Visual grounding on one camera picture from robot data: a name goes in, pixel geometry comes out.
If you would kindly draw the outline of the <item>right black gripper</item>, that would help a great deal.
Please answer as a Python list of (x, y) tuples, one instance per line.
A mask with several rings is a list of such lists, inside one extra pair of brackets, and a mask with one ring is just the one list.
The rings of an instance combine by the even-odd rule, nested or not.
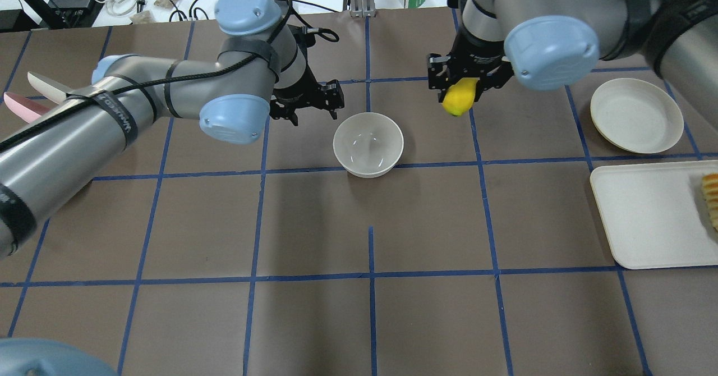
[(449, 89), (460, 79), (477, 79), (471, 100), (476, 103), (484, 92), (502, 89), (514, 75), (505, 56), (503, 41), (488, 41), (472, 34), (457, 34), (451, 51), (446, 56), (429, 53), (427, 79), (431, 90), (438, 92), (442, 103)]

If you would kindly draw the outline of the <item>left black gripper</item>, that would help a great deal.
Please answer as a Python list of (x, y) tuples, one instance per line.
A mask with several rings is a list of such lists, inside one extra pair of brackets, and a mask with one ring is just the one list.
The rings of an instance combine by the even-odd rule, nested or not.
[(272, 120), (290, 121), (298, 126), (297, 110), (313, 107), (330, 113), (338, 120), (338, 110), (344, 108), (344, 94), (339, 80), (319, 84), (310, 66), (305, 66), (302, 76), (284, 89), (274, 89), (270, 102), (269, 117)]

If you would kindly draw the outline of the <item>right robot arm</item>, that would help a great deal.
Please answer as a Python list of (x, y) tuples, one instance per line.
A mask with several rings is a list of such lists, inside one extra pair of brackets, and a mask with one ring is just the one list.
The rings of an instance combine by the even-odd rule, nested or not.
[(556, 90), (600, 61), (639, 54), (708, 120), (716, 118), (716, 0), (447, 0), (461, 16), (451, 51), (429, 54), (443, 102), (474, 79), (469, 103), (517, 79)]

